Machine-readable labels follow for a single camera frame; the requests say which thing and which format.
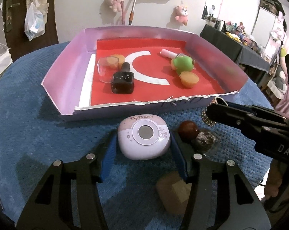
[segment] blue blanket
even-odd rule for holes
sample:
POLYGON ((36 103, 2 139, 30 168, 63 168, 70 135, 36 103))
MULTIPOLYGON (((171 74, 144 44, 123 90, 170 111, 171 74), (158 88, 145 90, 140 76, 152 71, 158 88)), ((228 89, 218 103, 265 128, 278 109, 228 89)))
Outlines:
MULTIPOLYGON (((17 221, 21 211, 54 160, 71 162, 89 153, 124 118, 65 123, 40 85, 44 75, 67 44, 47 47, 15 61, 0 80, 0 198, 5 213, 17 221)), ((271 108, 251 81, 235 98, 236 103, 271 108)), ((158 113, 170 129, 184 120, 201 120, 202 108, 158 113)), ((255 187, 271 159, 255 152, 254 142, 239 130, 217 124, 222 147, 210 158, 234 160, 255 187)), ((156 182, 175 170, 171 152, 148 161, 132 161, 117 154, 110 176, 98 185, 109 229, 179 229, 181 217, 168 214, 156 192, 156 182)))

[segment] wall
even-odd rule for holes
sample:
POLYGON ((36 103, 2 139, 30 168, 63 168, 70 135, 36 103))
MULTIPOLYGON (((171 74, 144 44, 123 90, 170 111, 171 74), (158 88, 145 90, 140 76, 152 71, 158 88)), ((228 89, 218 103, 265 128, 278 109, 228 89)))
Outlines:
MULTIPOLYGON (((201 19, 206 0, 137 0, 133 25, 170 27, 200 34, 205 21, 201 19), (189 22, 180 26, 175 20, 174 8, 184 1, 188 5, 189 22)), ((126 24, 133 0, 125 0, 126 24)), ((246 32, 251 33, 259 0, 224 0, 220 18, 225 21, 243 21, 246 32)), ((289 30, 289 4, 284 8, 289 30)), ((105 0, 55 0, 56 26, 59 42, 71 40, 88 27, 120 24, 120 15, 113 13, 105 0)))

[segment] round screen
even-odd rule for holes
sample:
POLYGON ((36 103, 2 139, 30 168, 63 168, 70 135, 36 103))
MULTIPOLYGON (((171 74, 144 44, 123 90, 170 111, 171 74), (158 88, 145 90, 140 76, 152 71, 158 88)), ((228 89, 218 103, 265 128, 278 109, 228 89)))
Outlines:
POLYGON ((143 125, 139 128, 138 134, 143 139, 150 139, 153 136, 153 129, 150 126, 143 125))

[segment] screw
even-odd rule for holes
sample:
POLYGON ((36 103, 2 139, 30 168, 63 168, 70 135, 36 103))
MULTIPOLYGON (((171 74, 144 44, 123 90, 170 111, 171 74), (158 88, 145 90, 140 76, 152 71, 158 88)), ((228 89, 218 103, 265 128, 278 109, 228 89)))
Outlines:
POLYGON ((235 162, 233 160, 228 160, 226 163, 231 167, 235 165, 235 162))
POLYGON ((56 160, 56 161, 53 162, 53 165, 58 167, 58 166, 61 165, 61 161, 60 160, 56 160))
POLYGON ((88 160, 92 160, 92 159, 95 158, 95 154, 89 153, 89 154, 86 156, 86 158, 87 158, 88 160))
POLYGON ((201 154, 194 154, 193 157, 196 160, 201 160, 202 159, 202 155, 201 154))

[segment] green plush toy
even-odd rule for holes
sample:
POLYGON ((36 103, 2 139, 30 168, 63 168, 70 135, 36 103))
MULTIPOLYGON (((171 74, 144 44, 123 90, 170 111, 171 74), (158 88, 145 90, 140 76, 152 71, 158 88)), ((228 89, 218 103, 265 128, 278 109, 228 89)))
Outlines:
POLYGON ((176 71, 178 75, 184 71, 191 72, 193 70, 193 65, 194 62, 189 56, 178 56, 171 60, 172 69, 176 71))

